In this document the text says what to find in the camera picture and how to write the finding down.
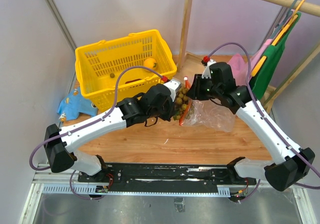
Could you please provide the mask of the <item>bunch of brown longans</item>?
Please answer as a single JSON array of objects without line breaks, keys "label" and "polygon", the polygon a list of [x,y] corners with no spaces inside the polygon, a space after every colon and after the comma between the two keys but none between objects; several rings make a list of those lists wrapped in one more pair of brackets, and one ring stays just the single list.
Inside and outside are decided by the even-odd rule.
[{"label": "bunch of brown longans", "polygon": [[180,88],[174,102],[173,119],[179,121],[180,124],[185,120],[189,120],[195,110],[194,103],[187,97],[188,91],[187,87]]}]

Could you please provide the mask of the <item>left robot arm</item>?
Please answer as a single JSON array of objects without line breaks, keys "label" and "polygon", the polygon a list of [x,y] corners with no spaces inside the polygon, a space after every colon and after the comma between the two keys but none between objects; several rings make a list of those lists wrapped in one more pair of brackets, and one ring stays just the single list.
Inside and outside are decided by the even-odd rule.
[{"label": "left robot arm", "polygon": [[103,181],[107,169],[102,157],[83,153],[79,147],[104,134],[146,124],[149,118],[170,121],[180,87],[180,82],[174,80],[157,84],[146,93],[125,98],[115,108],[73,126],[48,126],[44,149],[51,171],[60,173],[73,169],[90,175],[96,182]]}]

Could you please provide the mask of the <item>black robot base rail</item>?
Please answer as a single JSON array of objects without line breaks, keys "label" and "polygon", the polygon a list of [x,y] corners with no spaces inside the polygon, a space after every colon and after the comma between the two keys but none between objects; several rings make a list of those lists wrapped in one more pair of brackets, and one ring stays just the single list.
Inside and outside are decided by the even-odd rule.
[{"label": "black robot base rail", "polygon": [[79,172],[78,182],[96,183],[95,195],[244,196],[253,178],[234,178],[225,165],[109,163],[100,174]]}]

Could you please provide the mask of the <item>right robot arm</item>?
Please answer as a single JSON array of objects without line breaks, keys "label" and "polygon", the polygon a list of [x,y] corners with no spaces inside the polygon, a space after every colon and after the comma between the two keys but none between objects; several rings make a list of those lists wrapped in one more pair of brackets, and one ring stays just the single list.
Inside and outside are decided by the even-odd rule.
[{"label": "right robot arm", "polygon": [[223,107],[243,120],[264,144],[272,159],[250,160],[239,157],[227,165],[226,177],[232,184],[254,178],[284,191],[305,177],[315,154],[301,148],[270,118],[261,103],[250,96],[248,88],[237,86],[230,65],[210,60],[202,74],[195,74],[187,96],[192,100],[217,99]]}]

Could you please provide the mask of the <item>clear zip top bag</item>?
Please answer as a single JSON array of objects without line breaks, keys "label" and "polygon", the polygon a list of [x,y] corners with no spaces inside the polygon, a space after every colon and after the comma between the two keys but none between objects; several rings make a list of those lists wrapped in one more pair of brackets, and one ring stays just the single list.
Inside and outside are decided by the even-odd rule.
[{"label": "clear zip top bag", "polygon": [[[187,76],[184,77],[181,88],[191,87]],[[200,126],[204,125],[208,128],[214,128],[218,131],[230,132],[235,124],[235,115],[227,108],[213,99],[207,101],[192,100],[194,103],[194,114],[189,120],[185,120],[180,126]]]}]

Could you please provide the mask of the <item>dark red fruit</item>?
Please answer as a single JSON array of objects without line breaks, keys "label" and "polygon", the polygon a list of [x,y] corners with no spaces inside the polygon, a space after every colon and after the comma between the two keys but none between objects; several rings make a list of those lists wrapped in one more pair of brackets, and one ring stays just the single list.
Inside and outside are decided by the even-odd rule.
[{"label": "dark red fruit", "polygon": [[133,83],[133,82],[136,82],[136,81],[140,81],[142,79],[133,79],[133,80],[130,80],[130,81],[126,81],[125,84],[129,84],[129,83]]}]

